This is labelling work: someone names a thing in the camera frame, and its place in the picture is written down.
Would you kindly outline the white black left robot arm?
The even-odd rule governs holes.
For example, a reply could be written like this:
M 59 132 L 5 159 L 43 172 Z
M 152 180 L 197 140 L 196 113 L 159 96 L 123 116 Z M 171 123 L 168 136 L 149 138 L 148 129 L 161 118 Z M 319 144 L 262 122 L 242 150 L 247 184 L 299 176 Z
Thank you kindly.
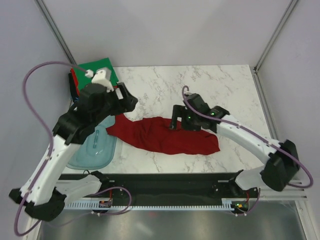
M 106 196 L 110 185 L 99 171 L 66 187 L 56 184 L 67 163 L 96 126 L 108 116 L 132 112 L 137 102 L 123 82 L 114 91 L 107 91 L 107 87 L 98 83 L 87 84 L 74 106 L 58 118 L 50 132 L 53 140 L 30 179 L 21 188 L 12 189 L 9 197 L 31 218 L 50 222 L 69 203 L 93 194 Z

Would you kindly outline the dark red t shirt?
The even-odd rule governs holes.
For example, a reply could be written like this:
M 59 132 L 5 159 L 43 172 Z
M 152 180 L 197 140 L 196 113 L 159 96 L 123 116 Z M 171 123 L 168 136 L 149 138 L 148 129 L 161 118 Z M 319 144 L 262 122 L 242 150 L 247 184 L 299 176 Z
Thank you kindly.
M 115 124 L 106 128 L 106 132 L 149 152 L 208 156 L 220 151 L 214 134 L 204 130 L 187 131 L 182 129 L 181 123 L 177 129 L 170 129 L 170 123 L 170 119 L 160 116 L 131 121 L 122 114 L 115 117 Z

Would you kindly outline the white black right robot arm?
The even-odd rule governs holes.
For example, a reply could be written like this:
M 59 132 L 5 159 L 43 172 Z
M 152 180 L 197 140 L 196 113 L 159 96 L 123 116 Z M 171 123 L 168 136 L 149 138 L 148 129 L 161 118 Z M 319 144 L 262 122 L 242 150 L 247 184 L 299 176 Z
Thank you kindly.
M 267 186 L 281 192 L 299 171 L 298 153 L 295 144 L 286 140 L 261 137 L 241 123 L 221 106 L 211 108 L 197 94 L 185 94 L 183 105 L 172 109 L 170 129 L 177 129 L 178 118 L 184 130 L 198 132 L 202 129 L 226 137 L 256 156 L 262 167 L 239 170 L 228 181 L 229 191 L 235 197 L 247 190 Z

